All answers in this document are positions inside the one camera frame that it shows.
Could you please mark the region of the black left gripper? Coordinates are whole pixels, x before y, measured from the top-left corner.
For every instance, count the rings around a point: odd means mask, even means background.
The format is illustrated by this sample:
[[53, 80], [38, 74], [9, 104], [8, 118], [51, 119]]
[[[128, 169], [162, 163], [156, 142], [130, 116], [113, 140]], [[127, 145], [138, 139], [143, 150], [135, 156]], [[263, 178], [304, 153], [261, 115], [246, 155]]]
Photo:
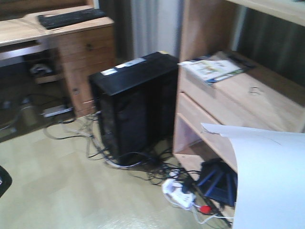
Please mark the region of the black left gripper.
[[2, 166], [0, 167], [0, 197], [8, 190], [8, 188], [12, 184], [12, 178], [8, 171], [3, 168]]

